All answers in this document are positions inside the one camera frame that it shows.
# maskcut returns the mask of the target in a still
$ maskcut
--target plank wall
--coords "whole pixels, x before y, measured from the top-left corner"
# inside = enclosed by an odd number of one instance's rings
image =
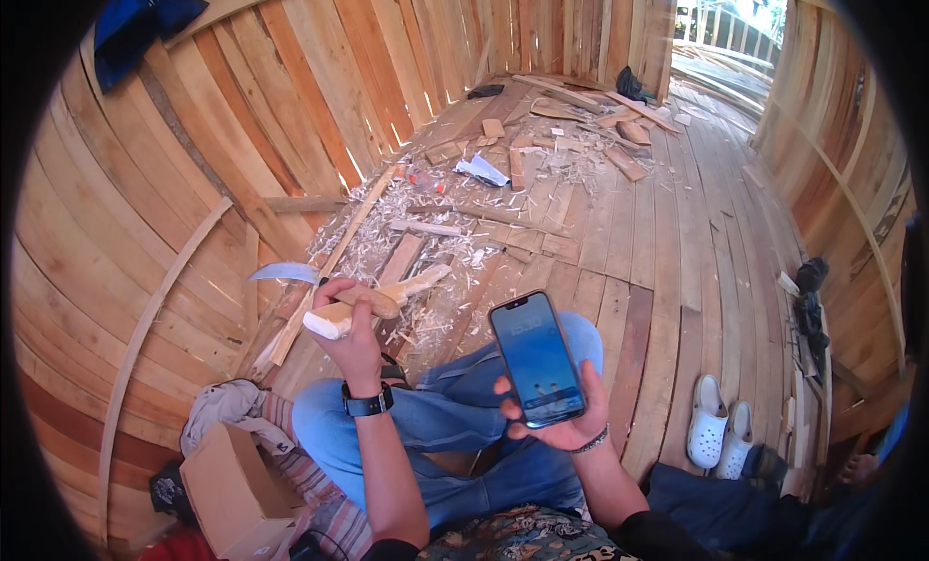
[[[788,4],[785,47],[753,145],[807,253],[830,264],[820,291],[830,351],[852,373],[835,380],[831,441],[876,432],[908,395],[895,315],[899,321],[903,236],[915,198],[886,96],[822,0]],[[851,378],[864,386],[864,402],[857,404],[862,394]]]
[[[98,532],[102,421],[134,325],[222,196],[234,208],[171,289],[129,384],[110,486],[113,551],[137,549],[165,525],[148,478],[180,456],[193,397],[233,375],[255,314],[276,295],[264,281],[250,299],[244,278],[256,265],[305,260],[326,219],[274,214],[264,197],[343,195],[479,75],[519,70],[524,56],[527,70],[606,83],[630,64],[646,90],[666,90],[673,9],[674,0],[262,0],[173,46],[154,44],[106,95],[88,37],[32,149],[12,273],[23,392],[80,526]]]

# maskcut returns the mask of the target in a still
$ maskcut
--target red cloth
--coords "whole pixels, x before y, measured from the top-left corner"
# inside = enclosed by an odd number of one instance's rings
[[[203,533],[178,527],[146,549],[139,561],[217,561]]]

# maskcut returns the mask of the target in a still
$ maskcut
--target gray cloth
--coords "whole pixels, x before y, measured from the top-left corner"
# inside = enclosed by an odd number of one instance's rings
[[[185,457],[200,445],[200,439],[217,422],[230,424],[258,435],[261,446],[273,456],[292,451],[295,442],[281,428],[260,417],[266,392],[248,380],[231,380],[208,385],[197,394],[191,416],[180,435],[180,451]]]

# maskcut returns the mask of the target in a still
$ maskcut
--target smartphone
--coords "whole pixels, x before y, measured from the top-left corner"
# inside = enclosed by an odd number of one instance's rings
[[[579,371],[544,290],[494,307],[489,320],[526,426],[544,428],[584,414]]]

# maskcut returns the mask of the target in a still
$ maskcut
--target black watch strap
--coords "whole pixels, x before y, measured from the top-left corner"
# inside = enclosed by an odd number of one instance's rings
[[[352,418],[358,416],[374,416],[388,411],[394,405],[394,396],[390,393],[390,386],[381,381],[381,392],[374,397],[352,397],[348,391],[348,384],[342,382],[342,405],[345,413]]]

